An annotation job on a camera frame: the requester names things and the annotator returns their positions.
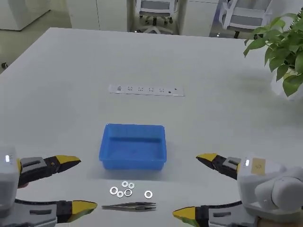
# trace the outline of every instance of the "potted plant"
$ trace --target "potted plant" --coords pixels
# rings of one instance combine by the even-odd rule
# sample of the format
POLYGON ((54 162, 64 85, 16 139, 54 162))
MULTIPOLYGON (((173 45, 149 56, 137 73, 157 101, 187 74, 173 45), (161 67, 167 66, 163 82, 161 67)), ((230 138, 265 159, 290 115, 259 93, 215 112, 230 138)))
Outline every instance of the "potted plant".
POLYGON ((267 47, 265 52, 265 65, 269 62, 271 72, 275 71, 274 79, 271 83, 276 94, 287 97, 303 97, 303 89, 298 90, 303 83, 303 8, 299 14, 288 13, 277 17, 270 24, 255 29, 250 42, 244 51, 244 56, 250 50, 267 47), (286 17, 290 17, 293 22, 288 29, 284 29, 286 17))

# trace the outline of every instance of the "chair base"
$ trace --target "chair base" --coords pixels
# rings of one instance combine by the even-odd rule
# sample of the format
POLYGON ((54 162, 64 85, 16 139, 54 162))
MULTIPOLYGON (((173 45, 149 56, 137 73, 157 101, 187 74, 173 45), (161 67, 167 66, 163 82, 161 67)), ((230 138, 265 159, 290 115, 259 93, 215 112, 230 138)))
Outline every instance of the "chair base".
POLYGON ((171 35, 173 35, 172 30, 164 28, 164 27, 160 27, 160 26, 148 25, 148 26, 141 26, 138 29, 145 30, 143 33, 150 33, 152 31, 154 31, 157 34, 162 34, 161 32, 166 32, 166 33, 170 33, 171 35))

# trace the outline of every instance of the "blue plastic tray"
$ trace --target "blue plastic tray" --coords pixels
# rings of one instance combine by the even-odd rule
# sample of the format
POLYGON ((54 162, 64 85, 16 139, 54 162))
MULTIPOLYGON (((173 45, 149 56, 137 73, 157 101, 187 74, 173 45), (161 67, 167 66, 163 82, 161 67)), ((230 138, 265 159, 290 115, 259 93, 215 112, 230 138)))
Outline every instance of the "blue plastic tray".
POLYGON ((99 160, 105 169, 161 170, 166 162, 161 125, 107 124, 99 160))

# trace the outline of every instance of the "outlet socket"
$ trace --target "outlet socket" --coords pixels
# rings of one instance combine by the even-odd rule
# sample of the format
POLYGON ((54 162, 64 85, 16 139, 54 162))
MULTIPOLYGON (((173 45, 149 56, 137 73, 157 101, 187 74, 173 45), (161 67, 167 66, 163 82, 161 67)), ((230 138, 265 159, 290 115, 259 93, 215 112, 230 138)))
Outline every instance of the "outlet socket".
POLYGON ((154 87, 136 85, 109 85, 110 93, 133 94, 133 95, 152 95, 152 96, 184 96, 183 89, 180 87, 154 87))

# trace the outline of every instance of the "white chair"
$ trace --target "white chair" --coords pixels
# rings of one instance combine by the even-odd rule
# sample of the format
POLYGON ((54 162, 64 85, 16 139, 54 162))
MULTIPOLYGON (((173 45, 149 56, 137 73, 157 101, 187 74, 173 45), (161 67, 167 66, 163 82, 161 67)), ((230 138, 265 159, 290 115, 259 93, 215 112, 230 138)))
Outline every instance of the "white chair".
POLYGON ((172 16, 177 8, 177 0, 137 0, 136 11, 140 17, 147 16, 146 21, 150 17, 153 17, 152 25, 141 26, 136 32, 151 33, 155 32, 161 34, 161 32, 173 34, 173 31, 161 26, 157 26, 157 17, 164 19, 164 24, 167 24, 166 18, 169 18, 169 22, 173 23, 172 16))
POLYGON ((223 29, 251 32, 260 26, 267 25, 272 16, 272 0, 223 0, 219 21, 223 29))

